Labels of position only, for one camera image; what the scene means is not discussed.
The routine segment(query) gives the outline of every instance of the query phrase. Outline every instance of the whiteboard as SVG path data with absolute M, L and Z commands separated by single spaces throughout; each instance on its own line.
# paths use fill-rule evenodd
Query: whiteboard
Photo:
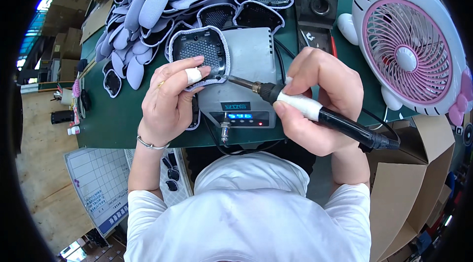
M 64 159 L 82 205 L 106 236 L 128 214 L 130 169 L 124 150 L 81 148 Z

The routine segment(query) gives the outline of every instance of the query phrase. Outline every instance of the soldering iron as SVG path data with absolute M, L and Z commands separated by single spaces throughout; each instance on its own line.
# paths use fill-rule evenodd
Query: soldering iron
M 288 95 L 282 92 L 284 84 L 251 82 L 239 77 L 229 76 L 228 81 L 251 89 L 271 105 L 275 101 L 284 101 L 297 108 L 304 117 L 330 129 L 337 130 L 360 142 L 368 149 L 398 149 L 398 141 L 376 133 L 351 119 L 322 106 L 318 101 L 302 94 Z

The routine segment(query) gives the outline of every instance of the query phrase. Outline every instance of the fingernail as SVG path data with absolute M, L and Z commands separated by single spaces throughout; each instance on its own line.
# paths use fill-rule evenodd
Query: fingernail
M 279 101 L 275 101 L 272 106 L 278 115 L 284 115 L 284 112 L 286 112 L 286 106 Z
M 203 74 L 209 74 L 210 71 L 212 70 L 210 66 L 202 66 L 202 67 L 199 67 L 199 69 L 201 70 L 201 73 Z

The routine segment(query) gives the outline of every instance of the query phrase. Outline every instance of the small white bottle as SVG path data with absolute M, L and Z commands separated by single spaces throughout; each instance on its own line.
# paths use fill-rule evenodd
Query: small white bottle
M 70 129 L 67 129 L 67 134 L 70 135 L 77 135 L 80 133 L 80 128 L 76 125 L 75 127 L 72 127 Z

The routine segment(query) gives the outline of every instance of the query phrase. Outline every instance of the person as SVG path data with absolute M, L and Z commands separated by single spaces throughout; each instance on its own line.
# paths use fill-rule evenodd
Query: person
M 147 144 L 167 145 L 192 121 L 185 69 L 188 58 L 156 69 L 142 103 L 138 133 Z M 203 77 L 209 67 L 199 67 Z M 324 106 L 356 121 L 363 102 L 357 72 L 319 49 L 293 60 L 284 91 L 300 94 L 319 85 Z M 167 207 L 159 188 L 163 150 L 141 142 L 128 181 L 125 261 L 368 261 L 370 168 L 358 142 L 304 118 L 278 101 L 285 135 L 317 156 L 332 154 L 334 193 L 321 207 L 307 199 L 309 176 L 298 165 L 266 152 L 223 156 L 196 178 L 194 196 Z

